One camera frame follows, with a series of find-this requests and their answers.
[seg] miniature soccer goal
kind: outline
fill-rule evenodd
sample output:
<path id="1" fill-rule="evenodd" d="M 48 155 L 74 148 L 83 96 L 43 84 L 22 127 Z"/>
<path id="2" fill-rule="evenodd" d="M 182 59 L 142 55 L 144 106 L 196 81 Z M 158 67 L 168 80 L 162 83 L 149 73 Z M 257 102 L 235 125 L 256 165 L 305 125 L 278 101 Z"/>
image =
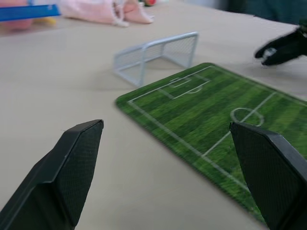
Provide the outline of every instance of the miniature soccer goal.
<path id="1" fill-rule="evenodd" d="M 192 65 L 198 32 L 176 35 L 122 50 L 115 55 L 114 72 L 137 87 L 144 84 L 146 63 L 163 58 L 184 68 Z"/>

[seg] striped grass pattern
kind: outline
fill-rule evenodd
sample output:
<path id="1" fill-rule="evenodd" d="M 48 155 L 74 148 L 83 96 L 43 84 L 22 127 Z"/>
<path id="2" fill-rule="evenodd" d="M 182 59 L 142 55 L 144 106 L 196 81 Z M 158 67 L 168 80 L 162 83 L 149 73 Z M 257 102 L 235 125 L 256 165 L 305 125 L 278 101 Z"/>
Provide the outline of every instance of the striped grass pattern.
<path id="1" fill-rule="evenodd" d="M 117 106 L 264 222 L 228 130 L 246 122 L 282 134 L 307 158 L 307 103 L 211 63 L 119 97 Z"/>

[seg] beige table surface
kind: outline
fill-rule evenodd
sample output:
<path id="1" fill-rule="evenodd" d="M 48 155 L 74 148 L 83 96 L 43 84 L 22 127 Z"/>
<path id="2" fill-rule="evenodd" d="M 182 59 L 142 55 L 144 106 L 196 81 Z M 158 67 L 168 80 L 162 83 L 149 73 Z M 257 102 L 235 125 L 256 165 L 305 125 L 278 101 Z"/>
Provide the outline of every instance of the beige table surface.
<path id="1" fill-rule="evenodd" d="M 0 208 L 63 130 L 101 118 L 105 129 L 78 230 L 264 229 L 114 106 L 134 88 L 111 65 L 121 49 L 199 31 L 195 64 L 214 62 L 306 100 L 306 58 L 277 68 L 252 58 L 293 26 L 176 1 L 148 10 L 156 15 L 151 25 L 60 20 L 58 29 L 0 34 Z M 146 83 L 178 71 L 156 61 Z"/>

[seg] blue ruler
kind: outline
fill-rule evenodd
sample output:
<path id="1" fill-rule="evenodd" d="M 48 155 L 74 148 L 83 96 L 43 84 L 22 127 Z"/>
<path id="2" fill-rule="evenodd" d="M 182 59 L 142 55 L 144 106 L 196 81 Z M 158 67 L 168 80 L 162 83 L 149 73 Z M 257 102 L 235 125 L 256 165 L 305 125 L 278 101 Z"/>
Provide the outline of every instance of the blue ruler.
<path id="1" fill-rule="evenodd" d="M 56 4 L 0 7 L 0 22 L 59 15 L 61 14 Z"/>

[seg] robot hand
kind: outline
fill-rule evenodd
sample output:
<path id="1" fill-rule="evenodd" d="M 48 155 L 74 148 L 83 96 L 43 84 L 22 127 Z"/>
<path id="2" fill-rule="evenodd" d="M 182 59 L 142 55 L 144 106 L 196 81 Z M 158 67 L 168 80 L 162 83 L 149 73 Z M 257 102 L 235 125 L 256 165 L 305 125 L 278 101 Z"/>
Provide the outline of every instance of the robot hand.
<path id="1" fill-rule="evenodd" d="M 283 64 L 302 55 L 307 55 L 307 20 L 292 33 L 279 37 L 255 53 L 255 58 L 262 58 L 262 65 Z"/>

